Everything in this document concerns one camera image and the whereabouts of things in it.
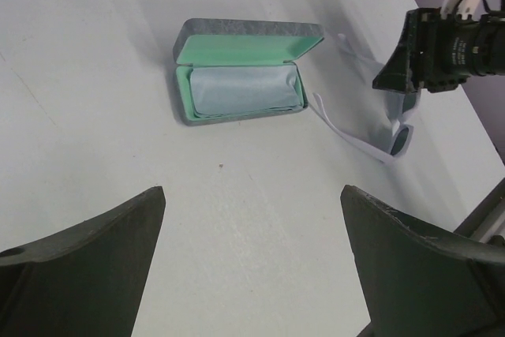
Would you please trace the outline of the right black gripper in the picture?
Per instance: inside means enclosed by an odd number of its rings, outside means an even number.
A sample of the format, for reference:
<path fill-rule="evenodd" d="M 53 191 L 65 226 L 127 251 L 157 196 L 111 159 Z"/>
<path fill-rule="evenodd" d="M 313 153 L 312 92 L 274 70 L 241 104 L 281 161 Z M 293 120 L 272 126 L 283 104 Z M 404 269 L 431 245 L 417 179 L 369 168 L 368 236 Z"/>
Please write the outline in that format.
<path fill-rule="evenodd" d="M 447 92 L 469 77 L 504 75 L 504 13 L 480 20 L 443 19 L 438 9 L 406 13 L 398 45 L 372 81 L 374 89 L 401 94 Z"/>

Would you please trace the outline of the light blue cleaning cloth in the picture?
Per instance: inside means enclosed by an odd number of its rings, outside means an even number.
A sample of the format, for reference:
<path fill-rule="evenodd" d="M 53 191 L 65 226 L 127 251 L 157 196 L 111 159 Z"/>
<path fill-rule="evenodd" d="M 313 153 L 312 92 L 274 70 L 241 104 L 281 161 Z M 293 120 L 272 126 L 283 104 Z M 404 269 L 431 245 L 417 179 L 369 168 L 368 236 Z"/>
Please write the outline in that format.
<path fill-rule="evenodd" d="M 189 77 L 200 116 L 255 114 L 301 107 L 295 66 L 195 68 Z"/>

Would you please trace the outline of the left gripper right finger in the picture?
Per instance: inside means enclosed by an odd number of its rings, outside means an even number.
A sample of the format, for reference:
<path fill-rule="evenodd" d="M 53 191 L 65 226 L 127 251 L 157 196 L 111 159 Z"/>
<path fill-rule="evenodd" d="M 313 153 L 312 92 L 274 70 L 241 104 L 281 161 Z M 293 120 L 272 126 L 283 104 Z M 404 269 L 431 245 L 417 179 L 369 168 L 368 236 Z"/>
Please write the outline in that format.
<path fill-rule="evenodd" d="M 454 231 L 353 185 L 340 195 L 370 316 L 362 336 L 504 334 L 504 186 Z"/>

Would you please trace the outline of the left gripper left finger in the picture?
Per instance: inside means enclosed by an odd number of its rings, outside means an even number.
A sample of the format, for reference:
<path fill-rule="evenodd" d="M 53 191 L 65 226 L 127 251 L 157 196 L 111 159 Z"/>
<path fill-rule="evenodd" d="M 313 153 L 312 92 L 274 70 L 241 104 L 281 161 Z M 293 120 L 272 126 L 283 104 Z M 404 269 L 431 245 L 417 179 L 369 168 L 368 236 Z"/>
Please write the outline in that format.
<path fill-rule="evenodd" d="M 1 253 L 3 336 L 130 336 L 163 223 L 152 187 Z"/>

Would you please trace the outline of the white frame sunglasses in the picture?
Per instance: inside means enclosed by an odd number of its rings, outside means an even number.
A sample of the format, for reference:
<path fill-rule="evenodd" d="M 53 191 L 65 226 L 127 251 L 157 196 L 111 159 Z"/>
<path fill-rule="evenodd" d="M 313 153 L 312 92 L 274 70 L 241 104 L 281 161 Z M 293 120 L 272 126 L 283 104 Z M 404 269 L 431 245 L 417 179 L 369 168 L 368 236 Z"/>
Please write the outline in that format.
<path fill-rule="evenodd" d="M 336 43 L 339 50 L 349 56 L 348 66 L 354 67 L 361 78 L 358 89 L 353 91 L 355 98 L 348 99 L 352 115 L 362 114 L 357 127 L 374 126 L 380 127 L 381 131 L 364 140 L 335 125 L 328 116 L 323 98 L 314 92 L 312 96 L 317 105 L 316 113 L 331 130 L 355 148 L 384 164 L 393 163 L 404 156 L 410 146 L 413 126 L 408 120 L 420 105 L 421 93 L 385 92 L 384 95 L 373 95 L 372 80 L 378 76 L 385 64 L 358 52 L 343 33 L 337 35 Z"/>

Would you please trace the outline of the grey glasses case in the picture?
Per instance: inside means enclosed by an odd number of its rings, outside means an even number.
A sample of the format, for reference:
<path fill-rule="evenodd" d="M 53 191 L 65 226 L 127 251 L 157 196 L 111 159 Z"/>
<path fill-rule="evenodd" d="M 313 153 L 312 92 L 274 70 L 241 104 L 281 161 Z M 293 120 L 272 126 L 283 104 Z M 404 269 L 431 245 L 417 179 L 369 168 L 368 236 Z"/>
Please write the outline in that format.
<path fill-rule="evenodd" d="M 188 19 L 173 47 L 182 120 L 209 125 L 306 109 L 296 61 L 323 40 L 318 24 Z"/>

